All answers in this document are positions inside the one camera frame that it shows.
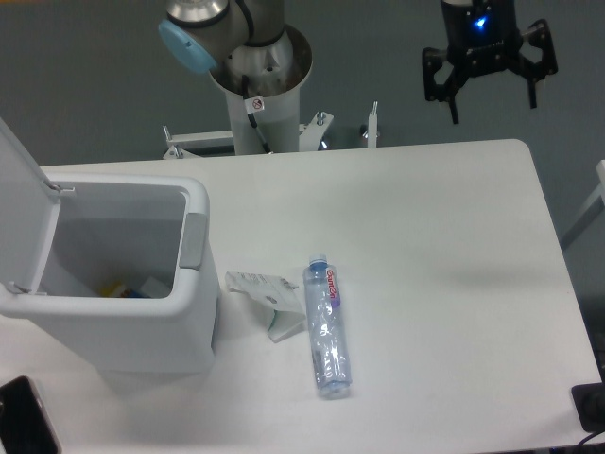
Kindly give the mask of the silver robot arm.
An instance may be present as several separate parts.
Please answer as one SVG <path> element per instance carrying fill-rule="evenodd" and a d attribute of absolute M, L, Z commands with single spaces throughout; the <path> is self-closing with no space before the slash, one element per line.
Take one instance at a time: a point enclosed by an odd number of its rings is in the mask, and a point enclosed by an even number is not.
<path fill-rule="evenodd" d="M 309 42 L 285 22 L 281 1 L 169 1 L 158 25 L 164 46 L 189 71 L 209 74 L 228 104 L 238 155 L 315 151 L 333 117 L 317 112 L 300 123 L 300 89 L 312 68 Z M 443 1 L 448 45 L 422 52 L 428 101 L 448 105 L 459 122 L 456 95 L 468 79 L 511 71 L 536 85 L 558 71 L 547 21 L 517 26 L 511 1 Z"/>

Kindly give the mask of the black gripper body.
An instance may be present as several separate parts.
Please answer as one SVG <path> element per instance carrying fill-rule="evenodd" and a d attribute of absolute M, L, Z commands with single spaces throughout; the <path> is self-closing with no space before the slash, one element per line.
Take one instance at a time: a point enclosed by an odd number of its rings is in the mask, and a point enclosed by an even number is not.
<path fill-rule="evenodd" d="M 441 11 L 456 77 L 518 71 L 523 39 L 512 1 L 442 1 Z"/>

